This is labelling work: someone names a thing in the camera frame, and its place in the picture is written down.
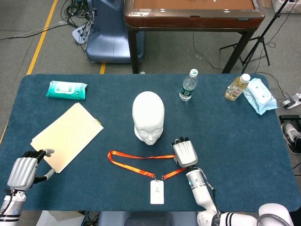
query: tripod stand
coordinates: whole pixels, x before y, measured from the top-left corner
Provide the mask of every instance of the tripod stand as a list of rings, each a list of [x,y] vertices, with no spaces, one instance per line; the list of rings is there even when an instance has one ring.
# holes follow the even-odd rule
[[[246,58],[244,60],[241,58],[241,56],[239,57],[239,60],[240,60],[240,62],[243,65],[243,71],[242,71],[242,73],[245,72],[245,70],[248,67],[248,65],[249,65],[250,62],[253,62],[253,61],[265,58],[265,57],[267,58],[268,65],[270,65],[270,63],[269,63],[269,56],[268,56],[268,52],[267,52],[267,49],[266,49],[266,44],[264,42],[264,35],[268,32],[269,28],[273,25],[273,23],[275,22],[275,20],[280,17],[280,13],[281,13],[282,9],[284,8],[284,6],[287,4],[288,1],[289,0],[285,0],[285,2],[282,4],[282,6],[278,10],[278,12],[274,15],[273,19],[271,20],[271,22],[269,23],[269,25],[267,26],[267,28],[263,31],[263,33],[261,34],[261,36],[257,36],[256,38],[250,39],[250,41],[253,41],[253,40],[257,40],[257,41],[256,41],[255,45],[253,46],[253,48],[251,49],[251,51],[249,52],[249,54],[246,56]],[[256,59],[252,60],[252,57],[253,57],[253,55],[254,55],[254,53],[255,53],[255,51],[256,51],[256,49],[257,49],[257,47],[259,46],[260,43],[262,43],[262,45],[263,45],[265,56],[261,56],[261,57],[258,57]],[[220,50],[224,49],[224,48],[229,48],[229,47],[235,48],[236,45],[237,45],[237,43],[235,43],[233,45],[225,46],[225,47],[220,48]]]

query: wet wipes package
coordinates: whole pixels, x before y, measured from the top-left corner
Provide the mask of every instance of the wet wipes package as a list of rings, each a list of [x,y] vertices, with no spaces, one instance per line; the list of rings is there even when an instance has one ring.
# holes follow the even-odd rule
[[[244,90],[244,95],[250,105],[260,115],[267,110],[277,108],[276,99],[262,83],[261,79],[255,78],[249,81],[248,87]]]
[[[73,100],[86,99],[87,84],[79,82],[51,81],[47,97]]]

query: plastic water bottle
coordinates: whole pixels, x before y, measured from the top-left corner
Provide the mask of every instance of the plastic water bottle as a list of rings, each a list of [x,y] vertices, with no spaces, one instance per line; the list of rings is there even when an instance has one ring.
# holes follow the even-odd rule
[[[197,86],[198,83],[198,71],[197,69],[192,69],[189,73],[189,75],[184,79],[182,84],[182,89],[179,93],[179,96],[182,101],[188,101],[190,100],[194,89]]]

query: table leg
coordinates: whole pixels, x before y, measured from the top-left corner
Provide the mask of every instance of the table leg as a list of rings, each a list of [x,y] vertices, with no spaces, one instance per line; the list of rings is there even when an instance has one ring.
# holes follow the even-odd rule
[[[127,31],[128,46],[130,48],[133,74],[139,74],[138,49],[136,31]]]
[[[234,67],[234,65],[237,62],[238,58],[240,57],[241,53],[244,51],[249,40],[252,38],[254,32],[255,31],[242,33],[242,36],[241,36],[237,46],[235,47],[232,55],[230,56],[226,66],[224,67],[222,73],[230,73],[231,72],[232,68]]]

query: orange lanyard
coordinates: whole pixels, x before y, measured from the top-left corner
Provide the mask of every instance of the orange lanyard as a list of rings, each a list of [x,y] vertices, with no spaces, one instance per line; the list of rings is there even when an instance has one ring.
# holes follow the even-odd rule
[[[132,167],[132,166],[120,163],[120,162],[116,162],[116,161],[114,161],[112,159],[112,155],[122,156],[122,157],[126,157],[126,158],[131,158],[131,159],[171,159],[171,158],[175,157],[174,154],[171,154],[171,155],[151,156],[151,157],[144,158],[144,157],[139,157],[139,156],[134,156],[134,155],[130,155],[130,154],[125,154],[125,153],[117,152],[117,151],[113,151],[113,150],[109,151],[108,158],[109,158],[109,160],[113,164],[118,165],[120,167],[123,167],[123,168],[125,168],[127,170],[131,170],[133,172],[136,172],[136,173],[139,173],[139,174],[142,174],[142,175],[146,175],[148,177],[155,178],[155,179],[156,179],[156,177],[155,177],[154,173],[150,173],[150,172],[147,172],[147,171],[144,171],[144,170],[141,170],[141,169],[138,169],[138,168],[135,168],[135,167]],[[184,170],[185,170],[184,168],[180,168],[180,169],[177,169],[177,170],[175,170],[173,172],[167,173],[167,174],[165,174],[165,175],[162,176],[162,180],[166,180],[168,178],[171,178],[174,175],[183,172]]]

